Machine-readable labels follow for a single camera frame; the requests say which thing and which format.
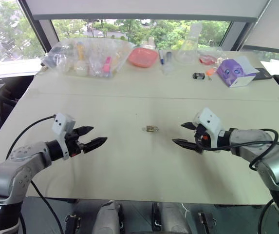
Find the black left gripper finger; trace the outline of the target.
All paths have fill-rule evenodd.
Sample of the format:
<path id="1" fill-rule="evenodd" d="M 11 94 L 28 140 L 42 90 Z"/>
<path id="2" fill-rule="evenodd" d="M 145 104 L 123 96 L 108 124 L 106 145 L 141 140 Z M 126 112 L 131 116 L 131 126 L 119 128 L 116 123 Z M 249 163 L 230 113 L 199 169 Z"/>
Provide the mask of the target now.
<path id="1" fill-rule="evenodd" d="M 93 150 L 99 148 L 107 141 L 107 139 L 108 139 L 107 137 L 97 137 L 97 138 L 91 140 L 89 143 L 84 144 L 83 153 L 86 154 L 90 151 L 93 151 Z"/>
<path id="2" fill-rule="evenodd" d="M 83 136 L 83 135 L 86 135 L 88 132 L 90 132 L 91 130 L 93 130 L 94 127 L 92 126 L 82 126 L 82 127 L 78 127 L 77 128 L 77 135 L 80 137 L 80 136 Z"/>

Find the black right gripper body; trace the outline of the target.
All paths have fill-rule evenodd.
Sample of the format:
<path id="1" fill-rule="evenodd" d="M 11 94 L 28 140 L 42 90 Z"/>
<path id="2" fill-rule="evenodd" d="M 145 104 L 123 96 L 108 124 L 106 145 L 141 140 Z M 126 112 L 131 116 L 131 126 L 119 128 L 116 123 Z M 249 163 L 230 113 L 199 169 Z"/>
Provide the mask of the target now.
<path id="1" fill-rule="evenodd" d="M 195 143 L 196 143 L 196 152 L 201 154 L 204 148 L 211 147 L 211 138 L 206 132 L 206 128 L 199 124 L 195 130 Z"/>

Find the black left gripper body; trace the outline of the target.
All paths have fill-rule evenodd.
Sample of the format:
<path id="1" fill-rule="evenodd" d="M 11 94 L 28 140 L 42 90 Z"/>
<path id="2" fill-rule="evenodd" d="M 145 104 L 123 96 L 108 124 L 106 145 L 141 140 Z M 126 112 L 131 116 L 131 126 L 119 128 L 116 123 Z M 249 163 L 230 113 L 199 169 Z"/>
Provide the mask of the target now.
<path id="1" fill-rule="evenodd" d="M 74 157 L 75 155 L 81 153 L 81 149 L 79 147 L 80 143 L 78 142 L 78 139 L 84 134 L 84 129 L 73 129 L 70 133 L 66 133 L 65 143 L 70 157 Z"/>

